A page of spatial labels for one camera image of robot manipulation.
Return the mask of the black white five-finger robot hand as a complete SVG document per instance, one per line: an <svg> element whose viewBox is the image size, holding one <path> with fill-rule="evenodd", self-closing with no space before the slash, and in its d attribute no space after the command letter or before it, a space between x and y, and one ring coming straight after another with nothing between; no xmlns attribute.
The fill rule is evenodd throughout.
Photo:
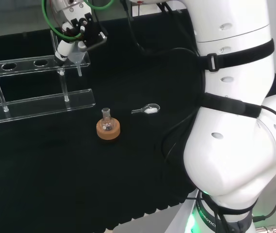
<svg viewBox="0 0 276 233"><path fill-rule="evenodd" d="M55 51L54 59L58 66L62 67L67 60L73 63L81 63L87 53L87 47L83 40L85 27L82 29L77 21L64 22L61 27L62 32L58 37L60 42Z"/></svg>

